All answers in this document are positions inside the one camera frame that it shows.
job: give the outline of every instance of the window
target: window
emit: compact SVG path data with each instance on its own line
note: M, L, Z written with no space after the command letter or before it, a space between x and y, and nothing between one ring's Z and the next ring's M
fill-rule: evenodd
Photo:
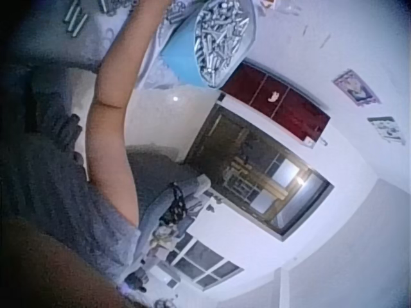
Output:
M221 106L207 118L186 163L281 236L295 230L333 188L289 149Z
M167 262L203 291L243 271L187 232L168 254Z

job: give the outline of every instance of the wall cabinet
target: wall cabinet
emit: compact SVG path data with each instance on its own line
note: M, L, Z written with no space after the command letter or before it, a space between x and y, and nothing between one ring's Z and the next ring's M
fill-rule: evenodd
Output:
M297 89L242 63L222 90L271 118L297 138L317 142L329 116Z
M249 104L266 74L250 65L240 64L224 85L223 91Z

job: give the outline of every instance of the light fixture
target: light fixture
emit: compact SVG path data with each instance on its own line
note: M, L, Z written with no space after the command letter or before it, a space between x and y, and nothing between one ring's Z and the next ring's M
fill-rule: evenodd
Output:
M304 185L306 182L302 179L302 178L300 178L299 176L297 177L297 182L298 182L298 184L300 184L300 185Z

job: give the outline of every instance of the sleeve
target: sleeve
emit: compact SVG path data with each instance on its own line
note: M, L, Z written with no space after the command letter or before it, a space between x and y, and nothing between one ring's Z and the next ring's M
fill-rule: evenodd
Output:
M116 281L132 264L140 231L89 184L91 223L87 230L87 254L93 265Z

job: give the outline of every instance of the sticker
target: sticker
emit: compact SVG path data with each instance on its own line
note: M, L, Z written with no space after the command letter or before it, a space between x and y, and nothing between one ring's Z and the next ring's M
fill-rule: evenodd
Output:
M393 117L369 117L368 121L386 141L405 144L405 139Z
M381 103L370 87L352 69L340 75L333 83L357 106Z

